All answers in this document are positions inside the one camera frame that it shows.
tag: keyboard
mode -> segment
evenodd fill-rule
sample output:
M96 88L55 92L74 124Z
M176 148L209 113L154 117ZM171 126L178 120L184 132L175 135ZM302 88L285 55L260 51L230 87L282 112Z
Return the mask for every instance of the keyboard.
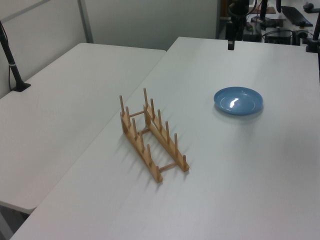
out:
M301 22L305 22L305 26L306 27L313 27L314 26L295 7L293 7L293 6L281 6L281 9L282 9L282 12L285 15L285 17L287 19L289 19L289 21L292 24L294 24L294 25L299 27Z

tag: white wall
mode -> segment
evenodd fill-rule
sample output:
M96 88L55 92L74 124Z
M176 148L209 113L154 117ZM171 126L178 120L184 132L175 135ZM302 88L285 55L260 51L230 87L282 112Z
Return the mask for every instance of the white wall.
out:
M93 42L168 48L177 37L216 38L218 0L84 0Z
M77 0L50 0L2 24L24 81L86 42ZM0 98L8 92L8 62L0 47Z

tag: desk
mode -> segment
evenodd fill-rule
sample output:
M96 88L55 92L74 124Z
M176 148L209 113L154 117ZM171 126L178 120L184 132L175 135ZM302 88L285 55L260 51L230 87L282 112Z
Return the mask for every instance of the desk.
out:
M82 43L0 100L0 205L30 214L165 51Z
M155 183L122 134L119 111L12 240L318 240L318 56L288 45L237 46L180 37L125 102L140 111L147 89L189 173L176 167ZM215 92L230 86L258 91L263 111L217 110ZM143 122L136 118L138 128ZM170 157L144 140L163 166Z

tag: black mount base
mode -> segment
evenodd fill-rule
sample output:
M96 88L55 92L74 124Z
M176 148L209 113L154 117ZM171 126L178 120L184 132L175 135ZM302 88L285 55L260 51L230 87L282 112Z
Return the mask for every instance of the black mount base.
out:
M24 85L20 85L20 86L14 87L14 88L12 88L12 91L21 93L21 92L23 92L24 90L26 90L30 86L31 86L31 84L24 82Z
M312 40L311 38L307 38L307 46L305 47L305 51L308 53L317 53L318 46L320 46L320 41Z

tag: black stand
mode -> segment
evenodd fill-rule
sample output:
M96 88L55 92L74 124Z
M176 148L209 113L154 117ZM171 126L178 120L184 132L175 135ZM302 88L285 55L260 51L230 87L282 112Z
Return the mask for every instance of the black stand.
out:
M305 48L305 51L308 53L317 53L318 52L318 46L320 45L319 42L319 33L320 33L320 13L318 14L318 18L316 20L315 28L313 37L307 39L307 46Z
M9 47L9 42L8 42L7 36L5 34L4 27L3 27L2 23L1 23L1 21L0 21L0 42L1 42L3 51L5 53L6 59L8 60L10 69L12 71L12 74L13 74L15 82L16 82L16 86L12 90L16 91L16 92L22 92L23 90L25 90L28 87L30 87L31 84L25 83L21 79L20 73L18 71L15 59L12 56L12 53L11 53L11 50L10 50L10 47Z
M231 21L226 24L225 39L228 40L228 50L235 49L235 41L242 41L247 22L249 0L228 0L228 14Z

